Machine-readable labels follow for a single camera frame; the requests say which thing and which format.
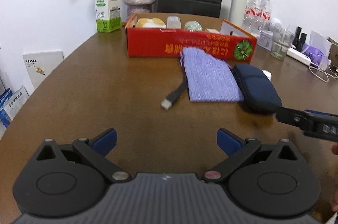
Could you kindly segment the yellow white plush toy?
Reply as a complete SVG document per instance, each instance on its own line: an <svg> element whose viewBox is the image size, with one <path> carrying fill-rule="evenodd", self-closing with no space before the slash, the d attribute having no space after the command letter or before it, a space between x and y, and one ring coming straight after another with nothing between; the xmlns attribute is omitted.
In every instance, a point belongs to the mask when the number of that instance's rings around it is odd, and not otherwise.
<svg viewBox="0 0 338 224"><path fill-rule="evenodd" d="M159 28L166 29L165 22L158 18L140 18L136 22L136 28Z"/></svg>

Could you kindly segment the white printed tin box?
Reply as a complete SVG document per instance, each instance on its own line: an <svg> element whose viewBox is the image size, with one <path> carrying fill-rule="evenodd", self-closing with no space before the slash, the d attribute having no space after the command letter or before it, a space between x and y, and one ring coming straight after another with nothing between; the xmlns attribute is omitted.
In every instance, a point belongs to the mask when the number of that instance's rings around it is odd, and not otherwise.
<svg viewBox="0 0 338 224"><path fill-rule="evenodd" d="M273 44L273 32L264 30L261 31L259 38L257 39L257 45L268 51L271 51L272 44Z"/></svg>

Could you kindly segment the purple fabric drawstring bag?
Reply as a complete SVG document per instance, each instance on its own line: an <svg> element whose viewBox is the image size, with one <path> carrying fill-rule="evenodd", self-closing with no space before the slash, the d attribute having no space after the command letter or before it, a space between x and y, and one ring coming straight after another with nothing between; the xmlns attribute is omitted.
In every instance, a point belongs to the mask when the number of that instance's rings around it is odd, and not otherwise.
<svg viewBox="0 0 338 224"><path fill-rule="evenodd" d="M187 78L191 102L240 102L243 94L227 62L204 50L185 47L181 62Z"/></svg>

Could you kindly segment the white board against wall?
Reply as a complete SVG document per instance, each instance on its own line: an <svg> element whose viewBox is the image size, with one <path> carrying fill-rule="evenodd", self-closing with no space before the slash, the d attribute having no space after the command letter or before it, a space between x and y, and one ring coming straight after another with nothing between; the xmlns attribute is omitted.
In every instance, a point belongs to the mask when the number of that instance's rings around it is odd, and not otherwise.
<svg viewBox="0 0 338 224"><path fill-rule="evenodd" d="M23 61L35 90L63 60L64 54L62 51L26 53L23 55Z"/></svg>

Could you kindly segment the white green milk carton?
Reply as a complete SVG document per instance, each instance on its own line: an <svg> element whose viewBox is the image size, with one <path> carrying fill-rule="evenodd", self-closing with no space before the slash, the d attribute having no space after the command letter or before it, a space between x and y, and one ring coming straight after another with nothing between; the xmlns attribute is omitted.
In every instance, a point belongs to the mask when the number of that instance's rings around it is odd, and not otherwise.
<svg viewBox="0 0 338 224"><path fill-rule="evenodd" d="M122 26L121 0L95 0L98 32L110 33Z"/></svg>

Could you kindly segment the translucent white plastic box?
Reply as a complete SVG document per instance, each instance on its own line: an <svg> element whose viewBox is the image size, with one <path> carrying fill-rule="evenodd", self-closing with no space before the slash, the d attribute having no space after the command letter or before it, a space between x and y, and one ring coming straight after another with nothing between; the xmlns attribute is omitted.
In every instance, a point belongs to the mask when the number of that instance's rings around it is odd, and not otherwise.
<svg viewBox="0 0 338 224"><path fill-rule="evenodd" d="M169 16L166 23L167 29L181 29L181 21L178 16Z"/></svg>

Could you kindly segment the iridescent green ball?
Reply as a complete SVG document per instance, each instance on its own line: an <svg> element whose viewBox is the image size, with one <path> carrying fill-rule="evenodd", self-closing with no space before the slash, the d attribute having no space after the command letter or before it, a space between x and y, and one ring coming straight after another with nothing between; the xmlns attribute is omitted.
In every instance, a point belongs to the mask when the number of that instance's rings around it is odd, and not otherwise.
<svg viewBox="0 0 338 224"><path fill-rule="evenodd" d="M197 21L188 21L184 25L185 30L188 31L203 31L203 27Z"/></svg>

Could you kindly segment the clear water bottle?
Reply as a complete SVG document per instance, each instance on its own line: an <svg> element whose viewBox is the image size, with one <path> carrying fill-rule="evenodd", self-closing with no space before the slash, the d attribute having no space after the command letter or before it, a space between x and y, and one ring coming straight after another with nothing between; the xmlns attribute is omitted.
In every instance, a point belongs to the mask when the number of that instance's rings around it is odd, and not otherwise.
<svg viewBox="0 0 338 224"><path fill-rule="evenodd" d="M272 4L270 0L262 0L261 1L261 14L260 16L266 20L270 21L272 12Z"/></svg>
<svg viewBox="0 0 338 224"><path fill-rule="evenodd" d="M258 31L261 24L261 0L249 0L246 9L242 27L249 33Z"/></svg>

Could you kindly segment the clear water bottle left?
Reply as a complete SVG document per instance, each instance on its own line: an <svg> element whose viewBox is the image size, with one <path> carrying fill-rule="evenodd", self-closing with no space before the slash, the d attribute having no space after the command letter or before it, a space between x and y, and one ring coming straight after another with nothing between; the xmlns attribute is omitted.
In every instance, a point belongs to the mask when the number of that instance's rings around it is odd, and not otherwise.
<svg viewBox="0 0 338 224"><path fill-rule="evenodd" d="M261 24L261 0L249 0L246 9L242 27L249 33L258 31Z"/></svg>

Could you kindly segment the brown cardboard box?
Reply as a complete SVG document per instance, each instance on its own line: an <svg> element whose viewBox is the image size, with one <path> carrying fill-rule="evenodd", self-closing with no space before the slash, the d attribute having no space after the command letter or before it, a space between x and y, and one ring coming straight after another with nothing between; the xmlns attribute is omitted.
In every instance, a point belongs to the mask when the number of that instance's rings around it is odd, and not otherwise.
<svg viewBox="0 0 338 224"><path fill-rule="evenodd" d="M328 41L331 43L329 59L331 60L331 64L333 66L338 67L338 43L330 37L328 38Z"/></svg>

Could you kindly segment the small white earbud case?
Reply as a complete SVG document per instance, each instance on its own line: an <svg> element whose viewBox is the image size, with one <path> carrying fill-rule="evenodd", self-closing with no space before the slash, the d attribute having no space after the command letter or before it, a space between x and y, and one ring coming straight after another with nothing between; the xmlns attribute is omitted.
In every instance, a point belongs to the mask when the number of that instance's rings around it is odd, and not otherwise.
<svg viewBox="0 0 338 224"><path fill-rule="evenodd" d="M267 70L262 70L262 72L265 74L265 76L269 79L269 81L271 81L271 77L272 77L272 75L271 75L271 73L269 72L269 71L267 71Z"/></svg>

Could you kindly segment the clear water bottle middle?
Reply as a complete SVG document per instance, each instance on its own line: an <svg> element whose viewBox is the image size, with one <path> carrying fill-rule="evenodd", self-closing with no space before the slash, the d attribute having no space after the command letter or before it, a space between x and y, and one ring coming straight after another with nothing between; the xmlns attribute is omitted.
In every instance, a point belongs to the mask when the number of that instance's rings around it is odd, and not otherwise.
<svg viewBox="0 0 338 224"><path fill-rule="evenodd" d="M261 1L261 14L260 16L266 20L270 21L272 12L272 4L270 0L262 0Z"/></svg>

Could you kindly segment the red cardboard box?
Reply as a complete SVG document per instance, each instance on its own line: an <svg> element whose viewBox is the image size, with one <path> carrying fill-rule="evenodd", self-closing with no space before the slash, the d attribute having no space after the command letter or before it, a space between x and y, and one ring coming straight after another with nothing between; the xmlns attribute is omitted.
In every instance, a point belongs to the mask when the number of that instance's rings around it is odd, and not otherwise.
<svg viewBox="0 0 338 224"><path fill-rule="evenodd" d="M197 21L202 31L137 26L140 19L166 22L170 16L180 18L182 27L189 21ZM250 62L257 44L255 36L225 19L198 15L136 13L128 20L125 30L129 57L178 57L189 46L218 59Z"/></svg>

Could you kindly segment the purple plastic bag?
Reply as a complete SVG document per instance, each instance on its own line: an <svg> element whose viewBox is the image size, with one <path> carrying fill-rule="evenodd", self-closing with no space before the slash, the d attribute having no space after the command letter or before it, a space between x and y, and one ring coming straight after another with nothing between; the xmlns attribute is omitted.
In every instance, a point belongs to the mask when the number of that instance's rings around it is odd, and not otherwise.
<svg viewBox="0 0 338 224"><path fill-rule="evenodd" d="M320 67L323 70L326 70L329 65L329 51L325 48L324 51L311 46L309 44L304 44L301 53L308 56L311 60L311 65L314 67Z"/></svg>

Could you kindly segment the white thermos bottle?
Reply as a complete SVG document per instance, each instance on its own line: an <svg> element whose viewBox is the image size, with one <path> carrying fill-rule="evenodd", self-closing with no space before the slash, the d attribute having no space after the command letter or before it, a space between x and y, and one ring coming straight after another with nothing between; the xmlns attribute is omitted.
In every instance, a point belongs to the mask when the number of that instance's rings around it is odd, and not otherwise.
<svg viewBox="0 0 338 224"><path fill-rule="evenodd" d="M230 4L228 21L238 27L241 27L244 21L247 3L248 0L232 0Z"/></svg>

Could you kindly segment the white power strip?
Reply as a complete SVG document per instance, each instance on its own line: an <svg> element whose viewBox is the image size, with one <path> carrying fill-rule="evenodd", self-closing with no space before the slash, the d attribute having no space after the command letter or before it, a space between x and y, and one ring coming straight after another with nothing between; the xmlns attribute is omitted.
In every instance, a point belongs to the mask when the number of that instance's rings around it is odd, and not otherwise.
<svg viewBox="0 0 338 224"><path fill-rule="evenodd" d="M287 53L286 53L287 56L297 60L298 62L304 64L305 66L310 66L311 65L311 59L304 55L303 53L297 51L296 49L293 49L292 47L288 48L287 50Z"/></svg>

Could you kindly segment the clear drinking glass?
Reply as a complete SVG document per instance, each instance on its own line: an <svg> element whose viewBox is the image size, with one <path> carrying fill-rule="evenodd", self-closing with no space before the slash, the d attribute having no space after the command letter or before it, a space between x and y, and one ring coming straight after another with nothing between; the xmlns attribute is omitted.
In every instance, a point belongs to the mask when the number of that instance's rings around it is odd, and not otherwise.
<svg viewBox="0 0 338 224"><path fill-rule="evenodd" d="M270 54L278 60L283 60L293 40L294 33L282 27L275 27Z"/></svg>

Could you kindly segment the navy blue zip pouch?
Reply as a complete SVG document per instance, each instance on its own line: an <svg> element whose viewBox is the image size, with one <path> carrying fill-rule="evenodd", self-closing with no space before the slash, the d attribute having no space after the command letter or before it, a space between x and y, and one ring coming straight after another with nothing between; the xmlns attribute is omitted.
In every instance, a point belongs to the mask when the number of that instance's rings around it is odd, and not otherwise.
<svg viewBox="0 0 338 224"><path fill-rule="evenodd" d="M242 92L244 109L251 113L270 115L282 107L282 101L263 71L250 64L236 64L233 76Z"/></svg>

